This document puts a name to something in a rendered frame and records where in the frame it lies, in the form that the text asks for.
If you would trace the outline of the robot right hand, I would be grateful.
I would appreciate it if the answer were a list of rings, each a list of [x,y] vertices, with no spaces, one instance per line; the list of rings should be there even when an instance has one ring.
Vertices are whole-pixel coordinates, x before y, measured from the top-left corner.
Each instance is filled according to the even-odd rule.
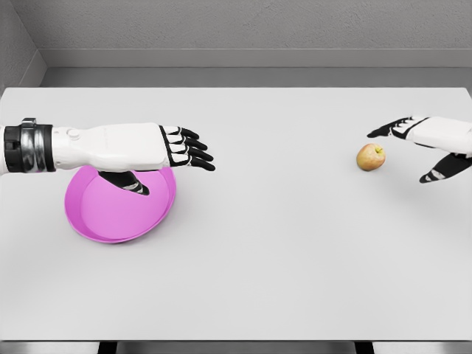
[[[442,181],[472,167],[472,122],[411,116],[382,125],[367,136],[394,136],[425,148],[447,152],[427,174],[420,177],[421,184]]]

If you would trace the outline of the yellow-red apple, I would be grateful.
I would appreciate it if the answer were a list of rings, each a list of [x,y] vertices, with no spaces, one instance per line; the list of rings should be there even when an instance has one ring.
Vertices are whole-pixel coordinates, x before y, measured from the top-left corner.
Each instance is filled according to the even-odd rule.
[[[386,161],[386,153],[382,146],[369,143],[363,146],[357,156],[356,163],[364,171],[372,171],[381,167]]]

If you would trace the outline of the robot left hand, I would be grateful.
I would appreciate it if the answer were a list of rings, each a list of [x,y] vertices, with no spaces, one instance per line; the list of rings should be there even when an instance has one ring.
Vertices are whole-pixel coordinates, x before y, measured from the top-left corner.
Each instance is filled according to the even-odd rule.
[[[214,171],[213,157],[199,135],[189,129],[156,123],[104,125],[84,136],[91,144],[88,163],[114,186],[140,195],[150,191],[135,172],[164,167],[199,167]]]

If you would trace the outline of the pink plate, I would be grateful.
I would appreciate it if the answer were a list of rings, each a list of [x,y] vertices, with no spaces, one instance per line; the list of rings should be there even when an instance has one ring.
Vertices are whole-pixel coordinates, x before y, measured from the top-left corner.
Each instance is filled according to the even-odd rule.
[[[93,167],[81,167],[70,181],[64,200],[72,228],[89,240],[122,243],[149,232],[165,219],[176,196],[176,178],[167,167],[135,176],[149,195],[125,191],[100,177]]]

